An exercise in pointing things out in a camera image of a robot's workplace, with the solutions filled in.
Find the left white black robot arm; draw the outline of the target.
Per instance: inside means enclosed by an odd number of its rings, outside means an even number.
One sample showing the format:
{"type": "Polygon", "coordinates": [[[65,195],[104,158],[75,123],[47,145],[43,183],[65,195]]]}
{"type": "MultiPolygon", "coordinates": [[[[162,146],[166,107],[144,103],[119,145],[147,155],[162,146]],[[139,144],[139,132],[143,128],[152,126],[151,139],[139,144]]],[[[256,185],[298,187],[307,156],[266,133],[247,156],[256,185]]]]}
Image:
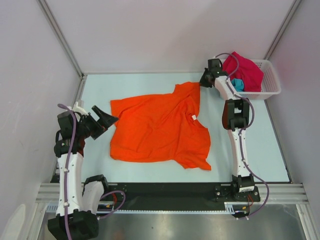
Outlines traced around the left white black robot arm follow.
{"type": "Polygon", "coordinates": [[[97,106],[92,110],[58,104],[64,111],[57,115],[59,130],[54,153],[59,168],[59,199],[55,218],[48,221],[48,230],[57,240],[90,240],[99,233],[97,210],[100,200],[110,196],[111,188],[104,175],[88,177],[82,182],[85,140],[96,140],[119,119],[97,106]]]}

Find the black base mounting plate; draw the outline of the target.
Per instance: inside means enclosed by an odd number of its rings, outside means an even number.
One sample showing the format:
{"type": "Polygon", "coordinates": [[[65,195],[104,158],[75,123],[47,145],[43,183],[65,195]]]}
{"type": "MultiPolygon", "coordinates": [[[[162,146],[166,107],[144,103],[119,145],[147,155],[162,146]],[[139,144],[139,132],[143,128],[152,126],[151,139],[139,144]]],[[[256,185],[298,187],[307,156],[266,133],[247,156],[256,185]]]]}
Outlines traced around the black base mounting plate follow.
{"type": "Polygon", "coordinates": [[[108,190],[125,193],[124,211],[221,211],[225,202],[259,203],[257,187],[236,193],[230,183],[114,183],[108,190]]]}

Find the aluminium corner post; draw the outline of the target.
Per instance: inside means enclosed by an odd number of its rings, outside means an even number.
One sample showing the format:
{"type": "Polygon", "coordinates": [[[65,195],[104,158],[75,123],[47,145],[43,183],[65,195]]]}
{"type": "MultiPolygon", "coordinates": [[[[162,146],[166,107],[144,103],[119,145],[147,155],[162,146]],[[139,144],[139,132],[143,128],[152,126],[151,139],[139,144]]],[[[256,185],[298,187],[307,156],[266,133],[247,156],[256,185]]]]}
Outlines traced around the aluminium corner post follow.
{"type": "Polygon", "coordinates": [[[282,38],[284,37],[287,29],[289,28],[291,22],[293,21],[295,15],[298,13],[300,7],[304,3],[304,0],[294,0],[285,15],[275,37],[273,38],[266,54],[264,55],[264,60],[270,60],[272,55],[275,53],[278,45],[280,44],[282,38]]]}
{"type": "Polygon", "coordinates": [[[37,0],[36,1],[40,7],[40,9],[42,10],[46,20],[48,21],[49,26],[51,27],[53,33],[55,34],[55,36],[57,37],[57,40],[59,41],[63,51],[65,52],[68,60],[70,61],[73,69],[75,70],[75,72],[77,73],[77,75],[79,76],[80,79],[83,78],[84,73],[81,70],[81,67],[78,63],[78,61],[76,60],[76,57],[56,19],[56,17],[54,16],[48,2],[46,0],[37,0]]]}

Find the aluminium front frame rail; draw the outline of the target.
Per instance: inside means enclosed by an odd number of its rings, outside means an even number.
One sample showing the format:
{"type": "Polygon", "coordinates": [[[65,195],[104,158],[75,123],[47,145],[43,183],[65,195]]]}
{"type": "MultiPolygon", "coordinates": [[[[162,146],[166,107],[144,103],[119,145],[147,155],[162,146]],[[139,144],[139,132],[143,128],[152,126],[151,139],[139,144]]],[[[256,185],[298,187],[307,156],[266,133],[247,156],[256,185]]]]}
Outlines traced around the aluminium front frame rail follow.
{"type": "MultiPolygon", "coordinates": [[[[309,200],[302,183],[269,183],[267,204],[308,204],[309,200]]],[[[38,190],[36,203],[58,203],[60,185],[42,183],[38,190]]]]}

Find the left aluminium corner post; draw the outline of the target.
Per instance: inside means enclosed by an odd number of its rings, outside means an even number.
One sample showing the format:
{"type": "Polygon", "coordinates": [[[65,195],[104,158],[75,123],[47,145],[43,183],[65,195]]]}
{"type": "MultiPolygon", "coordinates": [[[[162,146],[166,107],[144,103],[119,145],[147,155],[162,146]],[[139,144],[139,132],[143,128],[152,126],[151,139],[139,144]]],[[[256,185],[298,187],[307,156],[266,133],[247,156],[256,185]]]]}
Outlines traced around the left aluminium corner post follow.
{"type": "Polygon", "coordinates": [[[56,19],[56,17],[54,16],[48,2],[46,0],[37,0],[36,1],[40,7],[40,9],[42,10],[46,20],[48,21],[49,26],[51,27],[53,33],[55,34],[55,36],[57,37],[57,40],[59,41],[63,51],[65,52],[68,60],[70,61],[73,69],[75,70],[75,72],[77,73],[77,75],[79,76],[80,79],[83,78],[84,73],[81,70],[81,67],[78,63],[78,61],[76,60],[76,57],[56,19]]]}

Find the teal t shirt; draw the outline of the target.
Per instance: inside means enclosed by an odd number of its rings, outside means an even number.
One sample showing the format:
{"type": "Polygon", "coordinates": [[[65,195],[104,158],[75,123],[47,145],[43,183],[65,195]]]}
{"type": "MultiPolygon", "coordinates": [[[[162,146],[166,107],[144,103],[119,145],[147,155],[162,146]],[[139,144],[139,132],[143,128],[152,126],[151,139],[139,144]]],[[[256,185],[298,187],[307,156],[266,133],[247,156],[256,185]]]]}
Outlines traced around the teal t shirt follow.
{"type": "Polygon", "coordinates": [[[245,84],[242,79],[234,78],[231,80],[231,84],[237,92],[243,92],[245,88],[245,84]]]}

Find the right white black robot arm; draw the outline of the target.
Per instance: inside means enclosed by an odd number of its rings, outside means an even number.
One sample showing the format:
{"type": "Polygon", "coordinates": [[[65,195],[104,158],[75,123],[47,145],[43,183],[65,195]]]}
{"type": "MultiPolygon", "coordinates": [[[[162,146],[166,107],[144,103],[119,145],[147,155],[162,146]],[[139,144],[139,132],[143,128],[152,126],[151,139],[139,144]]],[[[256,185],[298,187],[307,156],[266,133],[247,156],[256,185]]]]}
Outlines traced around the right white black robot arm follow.
{"type": "Polygon", "coordinates": [[[230,186],[226,190],[220,186],[215,194],[218,200],[244,202],[249,200],[249,195],[253,195],[255,191],[255,180],[249,171],[246,146],[246,130],[252,124],[251,103],[247,98],[238,95],[219,58],[209,59],[207,63],[208,67],[204,69],[199,83],[205,88],[216,88],[225,100],[221,121],[230,139],[234,161],[230,186]]]}

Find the magenta t shirt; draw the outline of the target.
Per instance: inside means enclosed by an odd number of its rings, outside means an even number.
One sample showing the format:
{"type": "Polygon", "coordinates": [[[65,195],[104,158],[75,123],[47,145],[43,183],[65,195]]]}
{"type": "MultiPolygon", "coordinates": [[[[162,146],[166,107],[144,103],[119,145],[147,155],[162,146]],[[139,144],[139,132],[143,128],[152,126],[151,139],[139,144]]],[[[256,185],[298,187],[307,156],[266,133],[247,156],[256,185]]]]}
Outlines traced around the magenta t shirt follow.
{"type": "Polygon", "coordinates": [[[222,69],[230,75],[230,81],[234,78],[244,82],[244,92],[260,92],[264,73],[250,59],[237,52],[232,52],[222,64],[222,69]]]}

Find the right aluminium corner post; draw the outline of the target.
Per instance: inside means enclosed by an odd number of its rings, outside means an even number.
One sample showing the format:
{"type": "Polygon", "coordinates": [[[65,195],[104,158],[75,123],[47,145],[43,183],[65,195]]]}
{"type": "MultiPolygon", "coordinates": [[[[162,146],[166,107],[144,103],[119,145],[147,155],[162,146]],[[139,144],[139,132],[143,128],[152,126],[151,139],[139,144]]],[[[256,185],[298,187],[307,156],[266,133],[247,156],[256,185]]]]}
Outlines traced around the right aluminium corner post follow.
{"type": "Polygon", "coordinates": [[[264,60],[270,60],[272,55],[275,53],[278,45],[280,44],[282,38],[284,37],[287,29],[289,28],[291,22],[293,21],[295,15],[298,13],[300,7],[304,3],[304,0],[294,0],[285,15],[275,37],[273,38],[266,54],[264,55],[264,60]]]}

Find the white plastic laundry basket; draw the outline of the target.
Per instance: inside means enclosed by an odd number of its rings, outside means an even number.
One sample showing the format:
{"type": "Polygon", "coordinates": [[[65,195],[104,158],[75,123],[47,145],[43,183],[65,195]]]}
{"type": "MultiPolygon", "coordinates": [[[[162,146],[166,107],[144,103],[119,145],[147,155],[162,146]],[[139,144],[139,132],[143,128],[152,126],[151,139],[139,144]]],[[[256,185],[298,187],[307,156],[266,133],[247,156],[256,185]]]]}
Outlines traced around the white plastic laundry basket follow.
{"type": "MultiPolygon", "coordinates": [[[[226,59],[220,58],[222,64],[226,59]]],[[[237,92],[233,87],[230,75],[226,71],[226,75],[219,76],[214,81],[214,87],[218,90],[223,99],[228,99],[234,95],[241,96],[243,98],[248,98],[249,100],[266,100],[274,95],[278,95],[281,92],[279,77],[268,60],[263,59],[250,59],[253,61],[263,72],[263,80],[261,83],[260,92],[237,92]]]]}

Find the orange t shirt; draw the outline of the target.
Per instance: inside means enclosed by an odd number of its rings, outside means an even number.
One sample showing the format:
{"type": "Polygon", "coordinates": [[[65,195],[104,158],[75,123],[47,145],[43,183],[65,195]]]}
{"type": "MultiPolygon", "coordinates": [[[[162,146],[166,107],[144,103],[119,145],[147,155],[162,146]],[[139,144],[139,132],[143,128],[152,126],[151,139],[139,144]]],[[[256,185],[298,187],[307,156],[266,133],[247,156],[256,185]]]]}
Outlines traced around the orange t shirt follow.
{"type": "Polygon", "coordinates": [[[211,137],[198,120],[200,103],[197,82],[176,84],[172,93],[111,100],[111,113],[118,121],[110,157],[133,163],[173,160],[184,169],[210,171],[211,137]]]}

